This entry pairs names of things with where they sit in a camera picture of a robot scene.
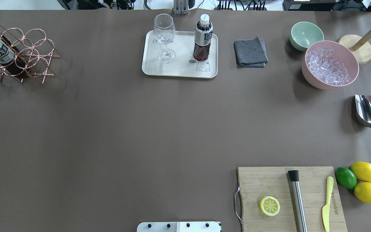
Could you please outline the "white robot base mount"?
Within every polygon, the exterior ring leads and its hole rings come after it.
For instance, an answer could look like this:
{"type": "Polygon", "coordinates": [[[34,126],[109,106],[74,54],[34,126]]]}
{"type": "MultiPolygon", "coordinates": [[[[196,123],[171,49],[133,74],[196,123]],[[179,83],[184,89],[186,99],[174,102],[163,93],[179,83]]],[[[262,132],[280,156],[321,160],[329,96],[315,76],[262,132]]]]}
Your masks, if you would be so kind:
{"type": "Polygon", "coordinates": [[[137,232],[221,232],[221,222],[217,221],[178,221],[142,222],[137,232]]]}

